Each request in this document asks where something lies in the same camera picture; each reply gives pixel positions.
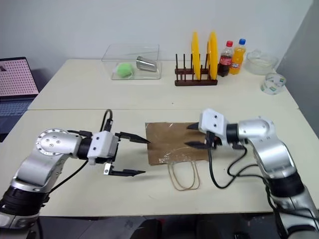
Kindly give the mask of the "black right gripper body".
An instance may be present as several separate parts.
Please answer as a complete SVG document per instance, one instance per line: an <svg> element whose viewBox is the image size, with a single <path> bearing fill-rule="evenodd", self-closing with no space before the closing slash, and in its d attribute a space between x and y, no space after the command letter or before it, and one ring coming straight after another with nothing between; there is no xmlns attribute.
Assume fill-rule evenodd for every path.
<svg viewBox="0 0 319 239"><path fill-rule="evenodd" d="M222 145L222 140L215 133L208 131L205 135L205 145L207 148L216 149L217 146Z"/></svg>

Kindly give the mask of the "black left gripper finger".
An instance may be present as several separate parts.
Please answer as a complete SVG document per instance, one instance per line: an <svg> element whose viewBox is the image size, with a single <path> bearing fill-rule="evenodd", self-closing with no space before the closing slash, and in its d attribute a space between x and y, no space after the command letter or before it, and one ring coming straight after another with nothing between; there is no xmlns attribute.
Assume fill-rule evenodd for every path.
<svg viewBox="0 0 319 239"><path fill-rule="evenodd" d="M110 176L120 176L120 177L134 177L139 174L143 174L145 171L141 170L132 170L132 169L123 169L122 171L111 170Z"/></svg>
<svg viewBox="0 0 319 239"><path fill-rule="evenodd" d="M148 141L145 138L142 138L139 135L127 133L127 132L120 132L119 138L128 139L130 142L135 142L135 143L144 143L144 144L150 143L150 141Z"/></svg>

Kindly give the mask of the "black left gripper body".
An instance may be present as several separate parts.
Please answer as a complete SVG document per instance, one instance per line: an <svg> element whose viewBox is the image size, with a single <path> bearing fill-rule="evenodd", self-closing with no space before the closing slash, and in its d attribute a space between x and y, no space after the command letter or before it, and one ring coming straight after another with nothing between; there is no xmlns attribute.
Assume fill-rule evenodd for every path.
<svg viewBox="0 0 319 239"><path fill-rule="evenodd" d="M110 175L110 176L119 176L120 172L114 170L114 162L116 160L117 156L117 151L118 151L118 146L119 142L121 141L121 135L120 133L115 133L112 136L112 140L109 143L109 151L106 157L106 162L104 166L104 175Z"/></svg>

